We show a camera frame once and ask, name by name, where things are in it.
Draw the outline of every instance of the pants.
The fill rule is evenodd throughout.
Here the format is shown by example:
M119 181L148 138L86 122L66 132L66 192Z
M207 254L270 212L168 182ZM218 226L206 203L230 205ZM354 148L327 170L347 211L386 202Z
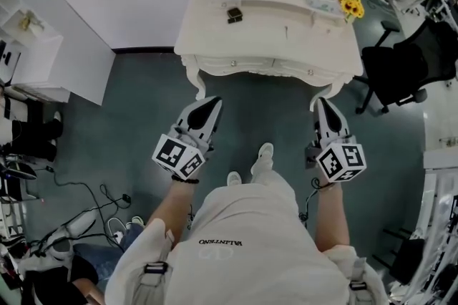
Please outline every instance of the pants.
M296 202L294 189L280 174L272 170L273 160L270 156L258 158L253 165L253 177L251 184L262 184L273 192L279 194L294 210L296 215L299 214L299 207Z
M134 240L143 232L143 227L132 223L121 240L120 246L126 251ZM110 278L116 268L117 262L121 259L123 252L114 246L102 246L92 244L75 244L74 252L94 267L99 281Z
M42 125L13 120L13 142L7 151L54 161L57 149L48 141L60 137L62 130L62 123L56 119Z

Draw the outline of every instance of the drawer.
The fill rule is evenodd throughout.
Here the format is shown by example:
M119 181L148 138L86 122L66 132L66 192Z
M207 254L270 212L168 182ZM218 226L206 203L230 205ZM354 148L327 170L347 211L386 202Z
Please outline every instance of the drawer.
M326 71L315 66L284 59L276 59L272 68L285 76L300 78L313 86L331 84L340 75L337 72Z
M266 57L211 58L196 56L196 59L202 71L215 76L265 70L271 68L273 64L273 58Z

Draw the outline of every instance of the chair armrest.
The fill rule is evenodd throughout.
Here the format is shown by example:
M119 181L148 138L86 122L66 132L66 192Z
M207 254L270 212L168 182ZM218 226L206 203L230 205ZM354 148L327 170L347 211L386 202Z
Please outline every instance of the chair armrest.
M407 99L400 100L396 102L398 106L409 104L410 102L420 103L427 99L428 92L425 89L417 90L412 94L413 96L408 97Z
M399 33L401 31L399 26L397 26L395 23L393 23L391 21L383 20L381 22L381 25L384 28L384 30L389 30L389 31L395 32L395 33Z

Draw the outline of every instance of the cabinet leg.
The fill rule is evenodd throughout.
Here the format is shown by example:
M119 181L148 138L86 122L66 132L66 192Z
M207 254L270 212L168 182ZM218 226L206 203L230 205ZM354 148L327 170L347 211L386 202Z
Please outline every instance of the cabinet leg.
M330 97L337 95L338 92L341 91L343 85L343 82L337 81L333 84L330 84L329 86L327 86L327 88L321 90L320 92L317 92L316 95L313 96L312 100L310 101L310 111L313 112L313 106L315 105L316 100L318 100L320 97L329 99Z
M199 90L195 96L196 100L201 100L205 97L205 83L199 76L199 66L194 56L181 57L182 63L186 67L186 76L191 84Z

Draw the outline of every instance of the logo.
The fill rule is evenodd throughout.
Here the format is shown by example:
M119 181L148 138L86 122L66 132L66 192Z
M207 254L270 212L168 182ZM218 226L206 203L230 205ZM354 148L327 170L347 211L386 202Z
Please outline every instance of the logo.
M236 245L242 246L241 241L234 241L234 240L199 240L199 244L225 244L225 245Z
M234 255L230 246L210 245L199 250L199 259L210 259L214 261L225 261Z

